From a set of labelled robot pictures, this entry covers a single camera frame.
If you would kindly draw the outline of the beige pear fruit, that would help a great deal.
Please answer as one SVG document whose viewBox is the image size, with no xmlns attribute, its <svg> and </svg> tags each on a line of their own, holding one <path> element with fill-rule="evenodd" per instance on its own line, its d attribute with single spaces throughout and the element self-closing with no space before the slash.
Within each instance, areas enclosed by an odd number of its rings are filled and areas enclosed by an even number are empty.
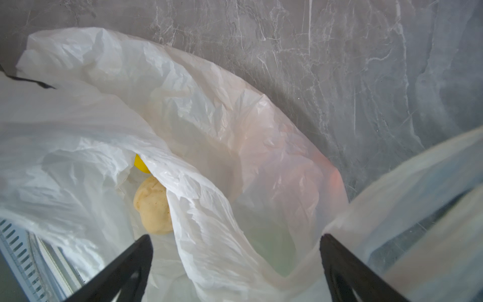
<svg viewBox="0 0 483 302">
<path fill-rule="evenodd" d="M 173 232 L 166 187 L 154 176 L 148 177 L 139 186 L 133 206 L 139 212 L 148 233 L 165 235 Z"/>
</svg>

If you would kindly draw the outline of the white plastic bag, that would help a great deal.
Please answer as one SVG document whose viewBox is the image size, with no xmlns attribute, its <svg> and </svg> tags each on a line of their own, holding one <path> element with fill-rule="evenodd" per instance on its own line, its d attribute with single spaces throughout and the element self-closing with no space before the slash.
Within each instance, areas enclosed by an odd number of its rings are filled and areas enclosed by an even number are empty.
<svg viewBox="0 0 483 302">
<path fill-rule="evenodd" d="M 154 176 L 173 232 L 152 234 L 145 301 L 329 301 L 325 234 L 410 301 L 482 298 L 482 128 L 349 201 L 294 123 L 210 61 L 67 28 L 30 35 L 17 69 L 1 76 L 1 216 L 88 278 L 148 233 L 133 200 Z"/>
</svg>

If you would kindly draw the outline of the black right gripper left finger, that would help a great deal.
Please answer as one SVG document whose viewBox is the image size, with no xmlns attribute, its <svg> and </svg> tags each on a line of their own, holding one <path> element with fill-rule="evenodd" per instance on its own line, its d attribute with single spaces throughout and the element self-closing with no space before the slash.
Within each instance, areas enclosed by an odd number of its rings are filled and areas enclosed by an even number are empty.
<svg viewBox="0 0 483 302">
<path fill-rule="evenodd" d="M 141 301 L 153 259 L 149 235 L 142 235 L 67 301 Z"/>
</svg>

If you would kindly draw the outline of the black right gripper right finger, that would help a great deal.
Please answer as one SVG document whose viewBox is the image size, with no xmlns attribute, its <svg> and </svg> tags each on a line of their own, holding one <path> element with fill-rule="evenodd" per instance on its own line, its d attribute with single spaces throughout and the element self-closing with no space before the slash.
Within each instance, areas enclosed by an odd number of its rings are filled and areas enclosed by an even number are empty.
<svg viewBox="0 0 483 302">
<path fill-rule="evenodd" d="M 319 251 L 333 301 L 406 301 L 334 236 L 321 237 Z"/>
</svg>

